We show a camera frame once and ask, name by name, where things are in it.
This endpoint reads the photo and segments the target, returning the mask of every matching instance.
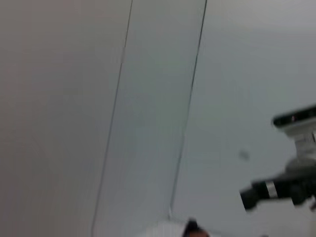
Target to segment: white wall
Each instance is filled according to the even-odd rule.
[[[94,236],[168,215],[204,0],[134,0]]]
[[[0,2],[0,232],[88,237],[130,0]]]
[[[308,0],[208,2],[175,218],[195,216],[223,236],[310,235],[308,207],[271,203],[246,214],[239,190],[295,154],[271,119],[316,101],[315,10]]]

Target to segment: gray wall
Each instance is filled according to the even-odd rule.
[[[90,236],[130,0],[0,2],[0,235]]]
[[[204,0],[134,0],[94,236],[167,217]]]
[[[308,0],[208,1],[177,219],[195,216],[223,236],[310,235],[307,206],[263,204],[247,215],[239,190],[282,171],[295,155],[271,119],[316,102],[315,10]]]

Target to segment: black object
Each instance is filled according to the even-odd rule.
[[[206,233],[200,226],[198,226],[195,219],[190,219],[184,229],[182,237],[189,237],[193,233]]]
[[[269,184],[274,185],[274,195],[269,192]],[[253,182],[249,189],[240,192],[246,210],[255,208],[262,200],[291,198],[295,206],[316,196],[316,166],[287,171],[275,178]]]
[[[277,128],[283,128],[308,119],[316,119],[316,105],[299,111],[277,116],[273,119],[273,124]]]

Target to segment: black line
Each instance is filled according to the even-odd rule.
[[[95,222],[96,222],[96,218],[97,218],[98,208],[99,208],[99,204],[100,204],[101,191],[102,191],[102,185],[103,185],[103,177],[104,177],[106,160],[107,160],[108,151],[109,151],[109,145],[110,145],[110,139],[111,139],[111,133],[112,133],[112,127],[113,127],[113,121],[114,121],[115,108],[116,108],[118,92],[119,92],[119,82],[120,82],[120,76],[121,76],[121,73],[122,73],[123,61],[124,61],[124,57],[125,57],[125,50],[126,50],[126,44],[127,44],[127,36],[128,36],[128,31],[129,31],[129,24],[130,24],[130,18],[131,18],[131,13],[132,13],[132,7],[133,7],[133,0],[131,0],[130,9],[129,9],[127,30],[126,30],[124,48],[123,48],[123,52],[122,52],[122,56],[121,56],[120,67],[119,67],[118,83],[117,83],[115,99],[114,99],[114,104],[113,104],[113,109],[112,109],[112,117],[111,117],[111,122],[110,122],[110,129],[109,129],[108,140],[107,140],[106,149],[105,149],[104,160],[103,160],[103,164],[102,164],[101,180],[100,180],[100,184],[99,184],[99,188],[98,188],[97,200],[96,200],[94,215],[93,215],[92,224],[91,224],[91,237],[94,237],[94,227],[95,227]]]
[[[193,72],[193,78],[192,78],[192,84],[191,84],[190,98],[189,98],[189,103],[188,103],[187,120],[186,120],[186,123],[185,123],[185,126],[184,126],[184,133],[183,133],[183,137],[182,137],[182,141],[181,141],[181,147],[180,147],[180,155],[179,155],[179,158],[178,158],[177,169],[176,169],[175,179],[174,179],[174,183],[173,183],[173,190],[172,190],[172,196],[171,196],[171,202],[170,202],[170,210],[169,210],[171,213],[169,213],[169,216],[168,216],[169,219],[172,219],[172,216],[170,216],[170,214],[172,214],[172,210],[173,210],[173,207],[174,207],[175,196],[176,196],[176,189],[177,189],[177,185],[178,185],[178,177],[179,177],[179,173],[180,173],[180,165],[181,165],[181,159],[182,159],[182,155],[183,155],[185,134],[186,134],[186,129],[187,129],[188,120],[189,120],[189,112],[190,112],[190,106],[191,106],[191,98],[192,98],[193,86],[194,86],[194,81],[195,81],[196,72],[197,72],[198,55],[199,55],[199,51],[200,51],[203,27],[204,27],[204,22],[205,22],[206,7],[207,7],[207,0],[205,0],[202,24],[201,24],[201,29],[200,29],[200,33],[199,33],[199,40],[198,40],[198,46],[197,46],[197,56],[196,56],[196,61],[195,61],[195,65],[194,65],[194,72]]]

